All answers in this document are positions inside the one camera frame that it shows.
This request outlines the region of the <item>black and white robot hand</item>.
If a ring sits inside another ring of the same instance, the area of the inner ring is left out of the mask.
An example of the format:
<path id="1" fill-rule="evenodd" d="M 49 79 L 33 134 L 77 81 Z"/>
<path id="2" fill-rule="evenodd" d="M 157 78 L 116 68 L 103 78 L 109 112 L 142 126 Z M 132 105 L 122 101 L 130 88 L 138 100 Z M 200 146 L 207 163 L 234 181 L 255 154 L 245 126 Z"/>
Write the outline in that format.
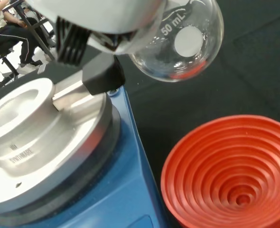
<path id="1" fill-rule="evenodd" d="M 165 0 L 29 0 L 55 25 L 57 61 L 77 66 L 86 46 L 133 54 L 154 37 Z"/>

